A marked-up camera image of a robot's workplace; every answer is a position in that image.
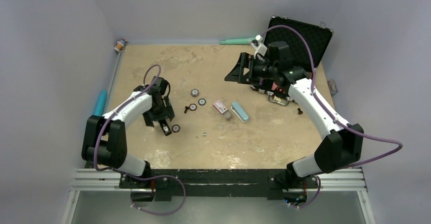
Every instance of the robotic arm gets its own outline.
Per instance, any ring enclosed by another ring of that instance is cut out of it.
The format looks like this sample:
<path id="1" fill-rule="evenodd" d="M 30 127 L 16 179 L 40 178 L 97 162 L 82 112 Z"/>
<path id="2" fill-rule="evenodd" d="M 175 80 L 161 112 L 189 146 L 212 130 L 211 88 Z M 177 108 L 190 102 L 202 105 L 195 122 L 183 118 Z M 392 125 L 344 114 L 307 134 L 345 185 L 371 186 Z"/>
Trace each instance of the robotic arm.
<path id="1" fill-rule="evenodd" d="M 322 172 L 330 173 L 358 161 L 363 138 L 337 125 L 317 103 L 312 94 L 309 74 L 302 67 L 292 65 L 286 42 L 271 43 L 266 49 L 261 40 L 260 36 L 257 36 L 252 41 L 256 50 L 254 55 L 241 53 L 236 66 L 225 77 L 225 81 L 253 86 L 258 85 L 262 79 L 273 80 L 303 108 L 322 139 L 314 154 L 287 164 L 285 174 L 279 176 L 277 181 L 288 187 L 298 183 L 303 177 Z M 314 93 L 341 123 L 363 133 L 360 125 L 350 125 L 339 116 L 316 89 Z"/>
<path id="2" fill-rule="evenodd" d="M 127 99 L 135 98 L 135 100 L 123 108 L 120 109 L 125 102 L 102 116 L 93 115 L 87 120 L 81 152 L 82 159 L 93 162 L 96 140 L 102 125 L 107 118 L 115 114 L 103 132 L 103 135 L 108 134 L 108 139 L 100 141 L 97 163 L 135 176 L 150 176 L 149 162 L 127 152 L 126 129 L 140 115 L 143 115 L 147 126 L 154 127 L 153 122 L 157 121 L 165 136 L 168 136 L 172 131 L 166 119 L 172 120 L 175 114 L 169 101 L 170 84 L 167 80 L 159 77 L 147 93 L 137 97 L 146 87 L 147 85 L 136 87 Z"/>

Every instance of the gray floor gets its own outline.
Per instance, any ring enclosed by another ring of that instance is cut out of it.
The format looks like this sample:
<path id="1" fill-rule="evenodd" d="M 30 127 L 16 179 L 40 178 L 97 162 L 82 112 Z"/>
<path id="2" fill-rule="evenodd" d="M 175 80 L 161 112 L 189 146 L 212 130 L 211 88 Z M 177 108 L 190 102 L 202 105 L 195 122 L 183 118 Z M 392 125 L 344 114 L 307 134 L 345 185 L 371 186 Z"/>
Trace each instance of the gray floor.
<path id="1" fill-rule="evenodd" d="M 172 202 L 153 202 L 153 211 L 174 209 Z M 299 211 L 283 201 L 265 198 L 190 197 L 183 208 L 169 216 L 153 216 L 130 208 L 128 192 L 81 193 L 73 223 L 365 223 L 356 192 L 323 192 L 314 203 Z"/>

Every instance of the tabletop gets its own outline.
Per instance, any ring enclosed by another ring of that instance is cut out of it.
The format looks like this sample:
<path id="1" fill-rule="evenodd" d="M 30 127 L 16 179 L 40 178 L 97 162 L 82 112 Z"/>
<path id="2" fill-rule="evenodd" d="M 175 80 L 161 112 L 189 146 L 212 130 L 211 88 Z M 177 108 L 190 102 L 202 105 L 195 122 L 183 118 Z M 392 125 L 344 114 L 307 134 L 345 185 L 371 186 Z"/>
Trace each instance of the tabletop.
<path id="1" fill-rule="evenodd" d="M 178 133 L 165 136 L 161 128 L 147 127 L 139 117 L 127 129 L 128 153 L 143 158 L 154 169 L 266 169 L 312 154 L 321 143 L 306 114 L 298 115 L 295 103 L 281 106 L 249 85 L 225 82 L 241 52 L 254 53 L 250 46 L 220 45 L 128 45 L 116 73 L 109 110 L 127 99 L 142 84 L 153 64 L 162 67 L 161 77 L 171 84 L 169 99 L 175 112 L 170 126 Z M 153 69 L 147 78 L 157 72 Z M 322 64 L 316 72 L 316 87 L 333 106 Z M 192 89 L 198 97 L 191 96 Z M 206 105 L 199 106 L 198 99 Z M 212 105 L 220 100 L 229 108 L 237 101 L 249 115 L 247 123 L 233 115 L 226 120 Z M 194 103 L 196 111 L 184 114 Z"/>

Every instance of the black case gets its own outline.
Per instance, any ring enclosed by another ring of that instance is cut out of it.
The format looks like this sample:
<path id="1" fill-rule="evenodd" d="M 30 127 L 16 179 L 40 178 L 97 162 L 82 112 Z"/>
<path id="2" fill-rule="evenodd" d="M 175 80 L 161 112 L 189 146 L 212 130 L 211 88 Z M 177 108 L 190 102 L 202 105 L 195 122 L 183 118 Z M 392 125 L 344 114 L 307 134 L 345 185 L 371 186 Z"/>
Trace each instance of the black case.
<path id="1" fill-rule="evenodd" d="M 275 25 L 287 25 L 297 30 L 310 47 L 314 66 L 317 67 L 319 65 L 328 47 L 329 41 L 332 38 L 333 31 L 331 29 L 287 19 L 285 17 L 274 16 L 271 18 L 268 27 Z M 264 45 L 268 46 L 274 41 L 285 41 L 290 47 L 293 64 L 303 67 L 307 72 L 312 71 L 309 55 L 304 43 L 296 34 L 285 28 L 276 28 L 266 34 Z"/>

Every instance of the small disc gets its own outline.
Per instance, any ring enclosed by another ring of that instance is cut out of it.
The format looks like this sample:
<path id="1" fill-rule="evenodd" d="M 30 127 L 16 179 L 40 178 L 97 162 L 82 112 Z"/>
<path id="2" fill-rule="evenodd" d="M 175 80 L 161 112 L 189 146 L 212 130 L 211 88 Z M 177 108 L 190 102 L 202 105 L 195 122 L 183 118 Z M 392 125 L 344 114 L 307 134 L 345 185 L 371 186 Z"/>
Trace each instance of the small disc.
<path id="1" fill-rule="evenodd" d="M 180 128 L 180 127 L 179 127 L 179 125 L 177 125 L 177 124 L 175 124 L 175 125 L 173 125 L 173 126 L 172 126 L 172 131 L 173 131 L 174 133 L 178 133 L 180 129 L 181 129 L 181 128 Z"/>
<path id="2" fill-rule="evenodd" d="M 197 90 L 197 89 L 194 88 L 194 89 L 192 89 L 191 94 L 192 94 L 193 97 L 197 97 L 199 95 L 199 90 Z"/>
<path id="3" fill-rule="evenodd" d="M 196 104 L 190 104 L 189 108 L 191 111 L 196 111 L 196 109 L 198 108 L 198 106 Z"/>
<path id="4" fill-rule="evenodd" d="M 203 105 L 205 105 L 205 104 L 206 104 L 206 100 L 205 100 L 204 98 L 201 98 L 201 99 L 199 99 L 199 100 L 198 100 L 198 104 L 199 104 L 200 106 L 203 106 Z"/>

